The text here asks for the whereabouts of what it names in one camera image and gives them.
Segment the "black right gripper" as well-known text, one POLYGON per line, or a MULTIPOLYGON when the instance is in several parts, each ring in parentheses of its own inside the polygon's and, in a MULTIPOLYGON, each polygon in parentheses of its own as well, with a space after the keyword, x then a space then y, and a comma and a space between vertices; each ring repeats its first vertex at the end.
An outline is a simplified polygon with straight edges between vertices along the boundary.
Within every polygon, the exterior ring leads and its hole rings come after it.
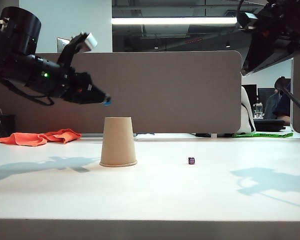
POLYGON ((243 77, 300 55, 300 2, 269 2, 257 16, 243 77))

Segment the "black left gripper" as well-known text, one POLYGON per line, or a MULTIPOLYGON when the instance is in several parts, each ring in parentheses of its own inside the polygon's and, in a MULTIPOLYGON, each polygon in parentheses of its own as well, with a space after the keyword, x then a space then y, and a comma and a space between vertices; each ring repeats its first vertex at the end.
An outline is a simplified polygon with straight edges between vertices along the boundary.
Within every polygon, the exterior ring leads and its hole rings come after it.
POLYGON ((76 104, 107 104, 111 96, 96 87, 87 72, 59 72, 57 97, 76 104))

